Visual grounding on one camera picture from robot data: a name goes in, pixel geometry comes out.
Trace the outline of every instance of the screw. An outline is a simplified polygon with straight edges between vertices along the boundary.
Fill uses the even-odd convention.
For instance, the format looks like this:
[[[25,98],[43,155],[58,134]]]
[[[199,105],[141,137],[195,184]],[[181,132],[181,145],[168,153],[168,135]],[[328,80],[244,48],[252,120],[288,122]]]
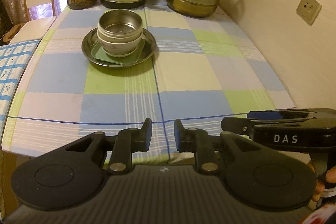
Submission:
[[[110,165],[110,169],[114,172],[121,172],[126,169],[126,165],[121,162],[115,162]]]
[[[202,164],[201,168],[204,171],[213,172],[213,171],[216,171],[218,169],[218,165],[214,164],[213,162],[206,162],[205,164]]]

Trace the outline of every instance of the yellow square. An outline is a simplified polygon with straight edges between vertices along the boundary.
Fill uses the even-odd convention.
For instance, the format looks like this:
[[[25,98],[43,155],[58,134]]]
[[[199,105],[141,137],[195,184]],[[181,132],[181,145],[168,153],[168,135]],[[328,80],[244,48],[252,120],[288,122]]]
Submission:
[[[222,90],[204,54],[157,52],[155,59],[159,92]]]
[[[145,13],[148,26],[191,30],[184,17],[175,12],[163,12],[147,9]]]

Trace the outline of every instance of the stack of bowls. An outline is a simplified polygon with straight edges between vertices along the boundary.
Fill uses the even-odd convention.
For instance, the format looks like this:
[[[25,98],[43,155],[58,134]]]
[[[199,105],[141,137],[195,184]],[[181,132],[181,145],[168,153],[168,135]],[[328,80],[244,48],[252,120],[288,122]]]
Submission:
[[[111,10],[100,17],[97,36],[108,55],[128,56],[142,39],[142,19],[130,10]]]

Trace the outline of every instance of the white wall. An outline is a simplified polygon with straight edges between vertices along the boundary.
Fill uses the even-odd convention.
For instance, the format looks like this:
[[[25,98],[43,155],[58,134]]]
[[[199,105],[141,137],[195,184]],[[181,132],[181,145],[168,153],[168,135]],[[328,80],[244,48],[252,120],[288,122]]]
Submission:
[[[297,14],[300,0],[221,0],[254,42],[297,107],[336,108],[336,0],[322,4],[312,26]]]

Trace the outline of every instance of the light switch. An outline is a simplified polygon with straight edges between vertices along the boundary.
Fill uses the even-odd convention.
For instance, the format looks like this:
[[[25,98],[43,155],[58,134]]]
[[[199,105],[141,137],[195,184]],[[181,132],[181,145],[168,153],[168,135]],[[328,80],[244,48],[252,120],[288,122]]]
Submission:
[[[316,0],[301,0],[296,13],[310,26],[313,25],[322,5]]]

